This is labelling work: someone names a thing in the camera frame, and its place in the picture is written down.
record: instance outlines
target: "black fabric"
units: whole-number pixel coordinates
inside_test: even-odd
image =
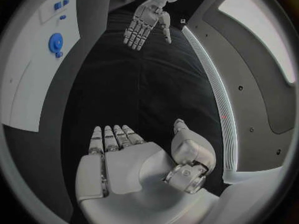
[[[132,16],[124,10],[110,14],[107,31],[85,60],[69,96],[62,130],[62,167],[72,202],[76,204],[77,166],[87,154],[96,125],[127,124],[170,153],[177,118],[213,145],[217,165],[205,188],[220,195],[225,188],[221,126],[204,70],[176,28],[171,29],[171,45],[156,27],[141,51],[128,48],[123,33]]]

